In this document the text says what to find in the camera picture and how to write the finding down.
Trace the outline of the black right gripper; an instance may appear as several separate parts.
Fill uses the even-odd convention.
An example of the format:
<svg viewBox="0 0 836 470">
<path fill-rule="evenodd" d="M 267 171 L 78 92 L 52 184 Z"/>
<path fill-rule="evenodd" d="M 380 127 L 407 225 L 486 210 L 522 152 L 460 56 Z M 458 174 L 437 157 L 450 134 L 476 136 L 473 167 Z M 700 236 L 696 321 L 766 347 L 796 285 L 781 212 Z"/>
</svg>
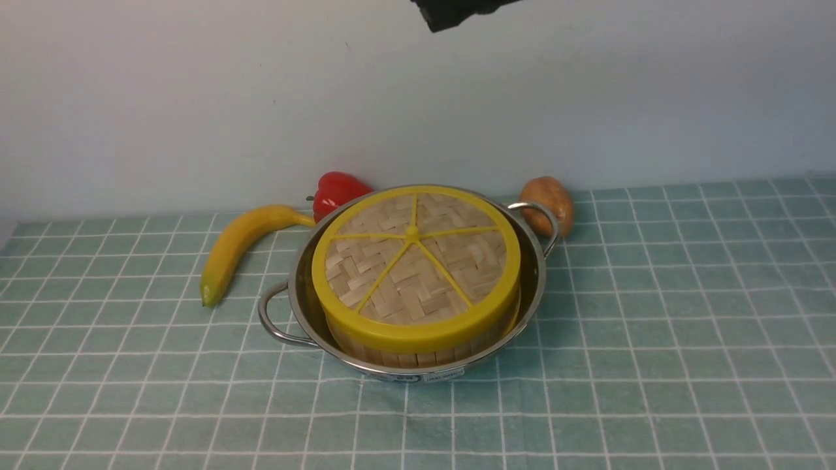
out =
<svg viewBox="0 0 836 470">
<path fill-rule="evenodd" d="M 484 16 L 498 11 L 516 0 L 413 0 L 431 33 L 460 26 L 473 16 Z"/>
</svg>

